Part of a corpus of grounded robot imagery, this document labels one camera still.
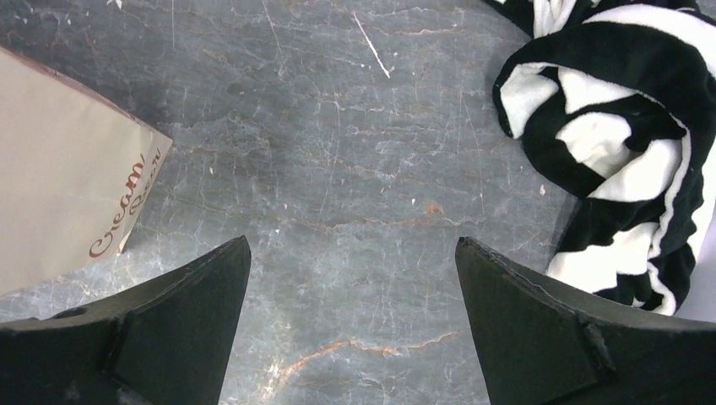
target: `gray marble surface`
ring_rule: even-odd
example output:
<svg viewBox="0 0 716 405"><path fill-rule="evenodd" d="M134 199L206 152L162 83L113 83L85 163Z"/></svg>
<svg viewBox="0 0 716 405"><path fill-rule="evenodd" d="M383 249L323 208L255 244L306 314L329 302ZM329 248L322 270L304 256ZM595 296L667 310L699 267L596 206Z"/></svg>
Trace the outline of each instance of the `gray marble surface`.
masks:
<svg viewBox="0 0 716 405"><path fill-rule="evenodd" d="M542 269L572 206L496 122L491 84L527 37L457 0L121 5L0 0L3 46L175 141L126 253L0 298L0 321L246 235L221 404L489 403L457 239Z"/></svg>

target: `brown spot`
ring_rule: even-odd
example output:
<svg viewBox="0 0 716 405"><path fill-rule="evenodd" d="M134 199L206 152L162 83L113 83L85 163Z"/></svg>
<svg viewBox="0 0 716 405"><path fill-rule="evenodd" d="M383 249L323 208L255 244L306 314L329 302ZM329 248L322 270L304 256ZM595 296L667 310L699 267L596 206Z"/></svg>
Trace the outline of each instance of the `brown spot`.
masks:
<svg viewBox="0 0 716 405"><path fill-rule="evenodd" d="M426 204L425 213L426 213L426 215L436 215L436 214L442 215L442 214L444 214L440 204L438 204L437 202L434 202L434 201L429 201Z"/></svg>

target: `striped cloth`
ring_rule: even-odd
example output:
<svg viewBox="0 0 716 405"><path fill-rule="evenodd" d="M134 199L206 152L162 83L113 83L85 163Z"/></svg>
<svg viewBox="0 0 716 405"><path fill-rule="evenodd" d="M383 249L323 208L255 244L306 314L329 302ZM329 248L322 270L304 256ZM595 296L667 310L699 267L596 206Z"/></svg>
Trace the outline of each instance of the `striped cloth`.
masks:
<svg viewBox="0 0 716 405"><path fill-rule="evenodd" d="M484 1L533 37L500 125L581 200L547 274L673 315L716 201L716 23L686 0Z"/></svg>

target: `plush fabric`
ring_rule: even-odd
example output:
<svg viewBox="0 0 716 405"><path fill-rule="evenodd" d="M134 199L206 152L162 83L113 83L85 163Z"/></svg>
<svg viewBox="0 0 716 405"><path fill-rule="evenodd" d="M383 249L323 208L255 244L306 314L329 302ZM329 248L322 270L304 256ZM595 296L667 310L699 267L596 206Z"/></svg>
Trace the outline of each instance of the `plush fabric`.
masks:
<svg viewBox="0 0 716 405"><path fill-rule="evenodd" d="M581 200L547 274L673 315L716 201L716 24L686 0L485 1L534 38L495 83L500 124Z"/></svg>

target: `marble floor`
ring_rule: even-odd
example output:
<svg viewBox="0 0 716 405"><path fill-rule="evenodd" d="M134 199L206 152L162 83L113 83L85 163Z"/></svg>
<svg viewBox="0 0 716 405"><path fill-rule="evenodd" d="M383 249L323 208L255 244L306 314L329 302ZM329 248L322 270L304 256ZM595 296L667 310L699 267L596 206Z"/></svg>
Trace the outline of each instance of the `marble floor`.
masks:
<svg viewBox="0 0 716 405"><path fill-rule="evenodd" d="M540 270L573 205L497 125L491 84L527 40L506 19L458 0L0 0L0 33L174 139L126 253L0 298L0 321L246 235L221 404L489 403L458 237Z"/></svg>

